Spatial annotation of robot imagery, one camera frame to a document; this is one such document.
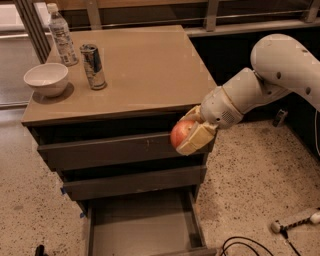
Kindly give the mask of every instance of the white bowl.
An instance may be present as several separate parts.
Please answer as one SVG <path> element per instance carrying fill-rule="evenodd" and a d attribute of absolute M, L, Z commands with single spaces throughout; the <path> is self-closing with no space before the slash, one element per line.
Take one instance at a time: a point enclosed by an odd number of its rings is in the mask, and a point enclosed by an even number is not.
<path fill-rule="evenodd" d="M 23 77 L 35 92 L 46 97 L 56 97 L 68 85 L 68 68 L 60 63 L 46 63 L 30 69 Z"/>

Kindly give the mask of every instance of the wooden countertop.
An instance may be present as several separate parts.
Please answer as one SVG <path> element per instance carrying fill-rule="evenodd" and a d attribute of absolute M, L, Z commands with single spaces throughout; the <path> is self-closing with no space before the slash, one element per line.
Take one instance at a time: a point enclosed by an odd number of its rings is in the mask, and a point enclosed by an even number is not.
<path fill-rule="evenodd" d="M 201 103 L 215 82 L 181 26 L 73 32 L 79 63 L 59 97 L 34 93 L 23 125 L 59 123 Z M 89 88 L 79 47 L 98 46 L 108 86 Z M 48 62 L 60 62 L 55 47 Z"/>

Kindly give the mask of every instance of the red apple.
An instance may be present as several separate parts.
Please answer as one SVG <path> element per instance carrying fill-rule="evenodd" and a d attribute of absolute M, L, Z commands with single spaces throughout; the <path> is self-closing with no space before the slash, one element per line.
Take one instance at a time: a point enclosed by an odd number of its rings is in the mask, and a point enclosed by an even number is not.
<path fill-rule="evenodd" d="M 188 136 L 194 123 L 195 121 L 192 120 L 182 120 L 173 127 L 170 134 L 170 140 L 174 148 L 177 148 Z"/>

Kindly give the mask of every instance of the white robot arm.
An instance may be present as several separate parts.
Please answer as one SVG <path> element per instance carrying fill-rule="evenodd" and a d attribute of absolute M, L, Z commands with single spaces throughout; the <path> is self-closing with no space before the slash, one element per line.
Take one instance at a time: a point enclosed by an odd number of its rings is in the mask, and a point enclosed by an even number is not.
<path fill-rule="evenodd" d="M 320 62 L 298 41 L 282 34 L 266 36 L 254 46 L 251 64 L 254 71 L 241 70 L 182 118 L 196 124 L 177 148 L 179 153 L 193 153 L 214 138 L 217 128 L 227 129 L 253 108 L 291 92 L 320 111 Z"/>

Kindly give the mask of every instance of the water bottle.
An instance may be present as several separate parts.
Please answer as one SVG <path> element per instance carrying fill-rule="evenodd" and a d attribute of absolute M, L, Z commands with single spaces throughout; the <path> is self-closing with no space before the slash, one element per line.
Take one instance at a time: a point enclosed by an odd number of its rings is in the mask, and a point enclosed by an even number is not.
<path fill-rule="evenodd" d="M 62 63 L 66 66 L 77 64 L 78 58 L 74 51 L 68 23 L 59 13 L 58 6 L 55 3 L 47 4 L 47 7 L 50 13 L 49 29 Z"/>

